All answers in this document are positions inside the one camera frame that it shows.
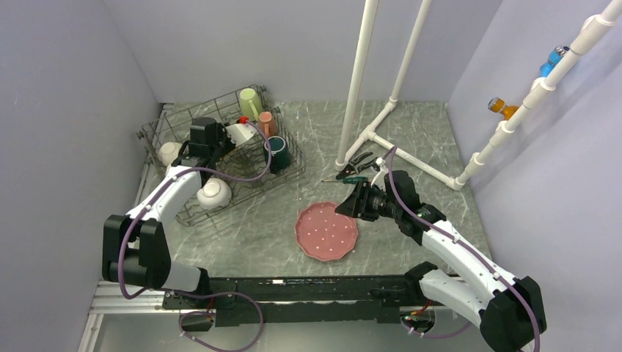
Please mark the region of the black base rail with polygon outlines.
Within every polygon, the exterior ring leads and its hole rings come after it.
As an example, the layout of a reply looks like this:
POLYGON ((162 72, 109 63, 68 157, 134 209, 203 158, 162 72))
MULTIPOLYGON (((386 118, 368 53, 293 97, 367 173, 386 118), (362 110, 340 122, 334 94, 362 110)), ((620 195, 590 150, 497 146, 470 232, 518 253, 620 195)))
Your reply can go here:
POLYGON ((215 298, 167 293, 166 310, 210 310, 218 327, 256 323, 371 320, 400 323, 428 300, 404 274, 379 276, 214 277, 215 298))

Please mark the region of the grey wire dish rack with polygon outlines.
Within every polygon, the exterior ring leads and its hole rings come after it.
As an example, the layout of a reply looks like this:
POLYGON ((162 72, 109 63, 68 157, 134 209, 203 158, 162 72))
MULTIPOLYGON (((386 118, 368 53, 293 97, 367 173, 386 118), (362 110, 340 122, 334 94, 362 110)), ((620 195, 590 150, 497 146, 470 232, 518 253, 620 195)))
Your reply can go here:
MULTIPOLYGON (((279 105, 272 101, 266 86, 251 84, 249 87, 258 94, 263 108, 273 114, 277 122, 278 135, 286 141, 288 146, 290 166, 275 174, 269 172, 261 180, 253 183, 227 180, 226 183, 233 192, 232 201, 228 205, 213 210, 201 208, 197 198, 193 195, 175 216, 175 220, 185 227, 199 224, 230 208, 292 183, 306 171, 304 154, 300 150, 294 134, 289 131, 288 123, 283 117, 279 105)), ((203 102, 163 103, 161 105, 159 117, 144 124, 136 132, 138 140, 143 143, 147 152, 136 198, 137 203, 146 198, 165 177, 166 167, 158 157, 158 150, 161 145, 166 142, 182 143, 188 140, 190 126, 199 117, 212 117, 230 124, 237 122, 242 116, 241 91, 242 89, 237 89, 203 102)), ((243 178, 259 174, 266 165, 261 144, 260 137, 253 137, 250 142, 224 156, 217 163, 217 169, 228 175, 243 178)))

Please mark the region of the orange clamp on pipe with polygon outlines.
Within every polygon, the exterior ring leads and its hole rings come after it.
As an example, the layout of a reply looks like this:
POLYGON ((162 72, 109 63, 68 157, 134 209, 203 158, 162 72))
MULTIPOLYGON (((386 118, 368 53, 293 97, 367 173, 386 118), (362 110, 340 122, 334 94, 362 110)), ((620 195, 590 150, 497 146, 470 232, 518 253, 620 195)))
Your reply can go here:
POLYGON ((492 98, 488 103, 488 110, 497 114, 501 114, 504 120, 509 120, 518 109, 518 106, 508 105, 503 99, 499 97, 492 98))

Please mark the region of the light green mug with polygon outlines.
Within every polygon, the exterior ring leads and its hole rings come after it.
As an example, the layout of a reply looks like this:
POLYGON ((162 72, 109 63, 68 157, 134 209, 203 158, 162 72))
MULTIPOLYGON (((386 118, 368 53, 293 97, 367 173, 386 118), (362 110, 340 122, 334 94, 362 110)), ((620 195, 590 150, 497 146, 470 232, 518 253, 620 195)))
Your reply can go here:
POLYGON ((239 92, 239 105, 241 115, 253 122, 257 122, 260 114, 264 112, 260 96, 253 88, 245 88, 239 92))

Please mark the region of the small red-brown mug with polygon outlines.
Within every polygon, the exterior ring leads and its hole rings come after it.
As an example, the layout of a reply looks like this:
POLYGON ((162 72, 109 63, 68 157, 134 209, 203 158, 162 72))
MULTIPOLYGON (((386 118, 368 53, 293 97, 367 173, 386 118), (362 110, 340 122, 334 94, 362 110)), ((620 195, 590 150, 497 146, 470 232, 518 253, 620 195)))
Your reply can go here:
POLYGON ((276 118, 269 111, 264 111, 259 114, 258 125, 264 135, 268 138, 278 134, 276 118))

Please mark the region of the dark green mug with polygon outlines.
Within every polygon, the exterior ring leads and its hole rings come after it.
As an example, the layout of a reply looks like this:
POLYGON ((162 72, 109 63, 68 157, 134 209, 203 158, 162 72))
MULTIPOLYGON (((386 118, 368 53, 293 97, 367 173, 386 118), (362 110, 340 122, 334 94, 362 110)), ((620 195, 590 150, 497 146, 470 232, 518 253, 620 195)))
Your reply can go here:
POLYGON ((272 136, 263 146, 263 156, 271 174, 286 170, 291 165, 288 143, 281 136, 272 136))

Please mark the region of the blue clamp on pipe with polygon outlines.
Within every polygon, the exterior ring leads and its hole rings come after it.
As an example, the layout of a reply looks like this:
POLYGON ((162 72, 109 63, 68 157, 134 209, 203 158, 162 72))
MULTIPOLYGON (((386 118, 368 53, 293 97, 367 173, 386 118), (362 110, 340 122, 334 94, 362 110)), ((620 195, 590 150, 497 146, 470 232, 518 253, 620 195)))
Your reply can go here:
POLYGON ((569 50, 570 48, 566 45, 557 46, 548 55, 547 60, 540 66, 540 76, 547 77, 569 50))

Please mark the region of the black handled pliers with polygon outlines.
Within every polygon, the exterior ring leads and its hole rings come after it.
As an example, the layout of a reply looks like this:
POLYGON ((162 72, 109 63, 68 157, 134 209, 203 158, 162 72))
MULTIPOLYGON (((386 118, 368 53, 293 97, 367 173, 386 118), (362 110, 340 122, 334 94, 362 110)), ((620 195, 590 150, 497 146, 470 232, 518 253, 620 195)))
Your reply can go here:
POLYGON ((359 175, 369 168, 373 169, 375 159, 376 158, 373 156, 373 152, 371 151, 359 154, 345 165, 344 169, 335 176, 335 180, 359 175))

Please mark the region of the white PVC pipe diagonal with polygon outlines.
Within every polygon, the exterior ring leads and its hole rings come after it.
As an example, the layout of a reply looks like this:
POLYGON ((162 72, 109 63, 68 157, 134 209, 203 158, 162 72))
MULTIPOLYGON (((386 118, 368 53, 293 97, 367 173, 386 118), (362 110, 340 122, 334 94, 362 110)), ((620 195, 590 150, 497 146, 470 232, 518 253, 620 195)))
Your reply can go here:
POLYGON ((499 122, 487 145, 480 152, 473 153, 463 172, 453 179, 450 183, 452 189, 456 191, 462 189, 467 181, 484 167, 492 153, 504 145, 523 120, 543 103, 549 93, 555 91, 556 86, 581 57, 616 25, 620 15, 621 2, 611 1, 599 14, 592 15, 584 21, 579 34, 569 45, 565 55, 552 68, 549 75, 534 80, 529 93, 512 117, 499 122))

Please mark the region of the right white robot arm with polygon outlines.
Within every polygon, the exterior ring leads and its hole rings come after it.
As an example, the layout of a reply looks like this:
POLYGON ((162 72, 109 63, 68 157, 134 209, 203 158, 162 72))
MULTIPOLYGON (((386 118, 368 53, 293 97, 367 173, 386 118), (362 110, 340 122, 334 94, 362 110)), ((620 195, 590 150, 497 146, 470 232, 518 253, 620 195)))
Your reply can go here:
POLYGON ((406 273, 404 294, 413 304, 426 299, 451 308, 478 327, 493 351, 541 347, 546 315, 538 283, 522 279, 485 257, 440 210, 420 201, 414 181, 403 170, 384 176, 384 188, 360 180, 336 213, 353 219, 392 219, 399 230, 432 251, 460 277, 455 280, 425 262, 406 273))

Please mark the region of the red plate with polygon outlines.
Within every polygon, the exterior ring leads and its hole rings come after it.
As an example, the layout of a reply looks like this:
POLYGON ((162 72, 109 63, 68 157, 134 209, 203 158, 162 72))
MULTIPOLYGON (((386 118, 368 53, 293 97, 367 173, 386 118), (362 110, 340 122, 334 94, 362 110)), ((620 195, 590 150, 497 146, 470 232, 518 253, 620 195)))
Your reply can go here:
POLYGON ((316 202, 299 212, 296 242, 308 257, 329 262, 354 250, 359 237, 356 220, 337 213, 336 208, 334 202, 316 202))

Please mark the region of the white scalloped small bowl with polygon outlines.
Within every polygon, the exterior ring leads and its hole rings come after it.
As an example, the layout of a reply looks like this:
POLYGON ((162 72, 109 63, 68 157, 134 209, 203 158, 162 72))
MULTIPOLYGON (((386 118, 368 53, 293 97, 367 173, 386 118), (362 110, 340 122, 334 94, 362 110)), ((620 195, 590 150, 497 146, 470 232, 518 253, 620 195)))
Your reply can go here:
POLYGON ((164 166, 169 166, 179 155, 182 144, 179 142, 165 142, 157 150, 159 161, 164 166))

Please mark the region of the white PVC pipe frame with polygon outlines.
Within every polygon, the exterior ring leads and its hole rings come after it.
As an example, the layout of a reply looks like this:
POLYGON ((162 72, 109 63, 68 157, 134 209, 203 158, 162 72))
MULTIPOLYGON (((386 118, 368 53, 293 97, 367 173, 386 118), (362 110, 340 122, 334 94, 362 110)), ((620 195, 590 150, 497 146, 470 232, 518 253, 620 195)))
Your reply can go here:
POLYGON ((404 100, 447 102, 475 52, 483 1, 408 1, 396 29, 376 24, 380 1, 365 1, 334 167, 346 168, 367 142, 391 148, 377 133, 404 100))

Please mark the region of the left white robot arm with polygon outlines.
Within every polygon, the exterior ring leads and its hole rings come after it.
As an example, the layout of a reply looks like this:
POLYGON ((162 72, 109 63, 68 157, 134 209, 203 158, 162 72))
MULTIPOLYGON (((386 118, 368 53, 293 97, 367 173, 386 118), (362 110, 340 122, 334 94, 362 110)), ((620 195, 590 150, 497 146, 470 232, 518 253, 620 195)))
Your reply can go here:
POLYGON ((240 177, 216 170, 216 165, 237 147, 264 135, 247 117, 241 117, 236 124, 199 117, 191 124, 189 139, 184 143, 162 146, 161 158, 169 159, 164 179, 133 209, 111 215, 104 222, 103 279, 118 283, 128 299, 135 295, 126 287, 133 285, 140 291, 179 291, 189 306, 205 306, 212 293, 208 271, 175 262, 165 228, 212 177, 241 181, 240 177))

